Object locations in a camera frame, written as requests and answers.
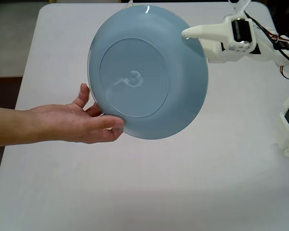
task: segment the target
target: human hand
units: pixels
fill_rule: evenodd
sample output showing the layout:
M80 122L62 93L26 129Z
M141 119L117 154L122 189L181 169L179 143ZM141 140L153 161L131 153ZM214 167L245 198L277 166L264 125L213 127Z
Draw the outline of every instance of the human hand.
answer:
M115 141L123 131L124 121L112 115L101 115L96 103L83 110L90 90L84 83L78 97L70 104L50 104L33 108L43 128L40 140L63 140L83 143Z

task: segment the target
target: finger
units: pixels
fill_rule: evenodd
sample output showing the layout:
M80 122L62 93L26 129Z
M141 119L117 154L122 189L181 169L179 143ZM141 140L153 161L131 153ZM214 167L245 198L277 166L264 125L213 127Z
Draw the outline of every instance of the finger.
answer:
M89 119L87 124L87 128L89 130L103 130L106 128L114 128L117 130L122 130L123 127L124 127L124 120L112 115L92 117Z
M73 101L73 103L83 108L89 100L89 93L90 93L90 90L87 84L82 83L80 85L80 91L79 91L78 97Z
M117 129L99 130L98 142L112 142L115 141L123 132Z
M86 110L86 113L88 113L91 117L96 117L96 116L99 116L102 112L98 104L94 103L93 106L89 107Z

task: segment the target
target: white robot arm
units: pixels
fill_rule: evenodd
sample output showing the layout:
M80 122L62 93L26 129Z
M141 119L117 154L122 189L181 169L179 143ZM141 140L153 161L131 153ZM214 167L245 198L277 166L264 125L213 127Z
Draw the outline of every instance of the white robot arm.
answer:
M273 28L264 28L245 12L251 0L229 0L234 15L223 23L190 27L182 32L185 38L198 38L209 63L236 62L244 56L256 61L273 60L283 77L289 79L289 38ZM276 138L289 157L289 97L277 122Z

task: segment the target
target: dark floor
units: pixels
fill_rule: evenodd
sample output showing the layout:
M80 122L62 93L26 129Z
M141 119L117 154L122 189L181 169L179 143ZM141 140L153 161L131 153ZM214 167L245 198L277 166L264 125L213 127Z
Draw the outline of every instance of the dark floor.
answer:
M0 78L0 107L15 109L22 77ZM0 163L4 147L0 147Z

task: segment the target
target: human arm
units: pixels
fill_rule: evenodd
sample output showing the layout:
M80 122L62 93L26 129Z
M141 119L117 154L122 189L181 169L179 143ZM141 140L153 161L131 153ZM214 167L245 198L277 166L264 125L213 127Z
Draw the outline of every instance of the human arm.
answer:
M111 115L100 116L97 104L84 111L89 93L87 85L82 84L78 97L70 104L50 104L27 111L0 108L0 146L52 140L116 140L122 134L124 121Z

